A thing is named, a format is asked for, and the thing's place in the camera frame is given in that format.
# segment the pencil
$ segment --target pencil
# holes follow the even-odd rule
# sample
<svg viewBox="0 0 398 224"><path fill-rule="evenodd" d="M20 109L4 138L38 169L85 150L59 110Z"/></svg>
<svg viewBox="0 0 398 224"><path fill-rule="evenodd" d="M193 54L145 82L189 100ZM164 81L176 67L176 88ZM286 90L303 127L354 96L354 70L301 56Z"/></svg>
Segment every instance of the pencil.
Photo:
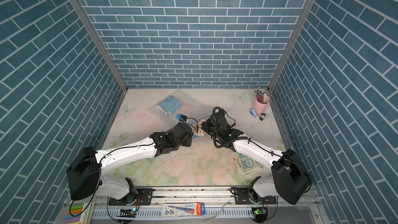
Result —
<svg viewBox="0 0 398 224"><path fill-rule="evenodd" d="M82 210L83 210L82 208L76 209L76 210L71 210L70 213L71 213L71 214L79 214L79 213L82 212Z"/></svg>
<svg viewBox="0 0 398 224"><path fill-rule="evenodd" d="M66 219L64 223L68 223L69 224L69 223L74 223L74 222L78 222L78 221L80 221L80 216L73 217L73 218L70 218L70 219Z"/></svg>
<svg viewBox="0 0 398 224"><path fill-rule="evenodd" d="M80 204L80 205L71 207L70 210L72 211L72 210L77 210L77 209L83 209L83 207L84 207L84 204Z"/></svg>

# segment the pink pen holder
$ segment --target pink pen holder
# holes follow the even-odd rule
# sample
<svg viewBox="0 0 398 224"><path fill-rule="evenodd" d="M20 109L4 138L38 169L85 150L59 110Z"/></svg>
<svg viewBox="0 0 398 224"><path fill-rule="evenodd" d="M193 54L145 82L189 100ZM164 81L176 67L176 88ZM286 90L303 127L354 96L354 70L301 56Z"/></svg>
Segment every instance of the pink pen holder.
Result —
<svg viewBox="0 0 398 224"><path fill-rule="evenodd" d="M251 107L254 108L254 110L256 110L256 113L258 116L261 116L261 113L265 112L266 108L268 107L269 104L269 97L264 95L264 97L266 98L265 100L265 104L262 104L260 102L258 102L258 100L256 98L254 98L253 100L253 104Z"/></svg>

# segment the cloth with bunny print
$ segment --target cloth with bunny print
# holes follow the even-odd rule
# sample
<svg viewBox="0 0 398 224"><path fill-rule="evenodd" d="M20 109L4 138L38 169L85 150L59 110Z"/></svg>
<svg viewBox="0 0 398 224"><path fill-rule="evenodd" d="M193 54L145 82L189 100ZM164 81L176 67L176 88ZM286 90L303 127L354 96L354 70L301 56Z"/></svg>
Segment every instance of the cloth with bunny print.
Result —
<svg viewBox="0 0 398 224"><path fill-rule="evenodd" d="M259 162L245 154L235 152L234 157L236 159L238 171L244 176L248 176L263 169L263 166Z"/></svg>

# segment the mounting plate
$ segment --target mounting plate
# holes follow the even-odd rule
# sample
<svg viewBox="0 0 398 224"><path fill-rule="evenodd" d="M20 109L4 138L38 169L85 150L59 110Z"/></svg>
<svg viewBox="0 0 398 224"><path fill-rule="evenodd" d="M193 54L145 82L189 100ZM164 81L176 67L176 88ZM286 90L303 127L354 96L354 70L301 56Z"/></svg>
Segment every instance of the mounting plate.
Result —
<svg viewBox="0 0 398 224"><path fill-rule="evenodd" d="M140 206L148 206L152 201L153 189L137 189L138 195L140 196ZM109 198L109 206L126 206L126 204L121 200L116 200L115 198Z"/></svg>
<svg viewBox="0 0 398 224"><path fill-rule="evenodd" d="M231 188L232 192L234 192L235 195L235 204L236 205L246 205L246 204L253 204L251 200L249 199L248 195L248 189L247 188L239 188L239 187L233 187ZM266 200L268 200L268 204L276 204L276 197L274 196L266 196Z"/></svg>

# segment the orange object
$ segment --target orange object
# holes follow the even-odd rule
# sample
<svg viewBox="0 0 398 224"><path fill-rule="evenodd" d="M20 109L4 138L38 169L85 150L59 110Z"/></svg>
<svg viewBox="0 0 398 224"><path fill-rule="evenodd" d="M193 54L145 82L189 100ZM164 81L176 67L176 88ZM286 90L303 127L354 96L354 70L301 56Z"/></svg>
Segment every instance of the orange object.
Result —
<svg viewBox="0 0 398 224"><path fill-rule="evenodd" d="M201 215L202 214L202 204L200 202L198 202L196 204L196 215Z"/></svg>
<svg viewBox="0 0 398 224"><path fill-rule="evenodd" d="M77 210L72 210L71 213L72 214L80 214L82 212L82 208L81 209L77 209Z"/></svg>

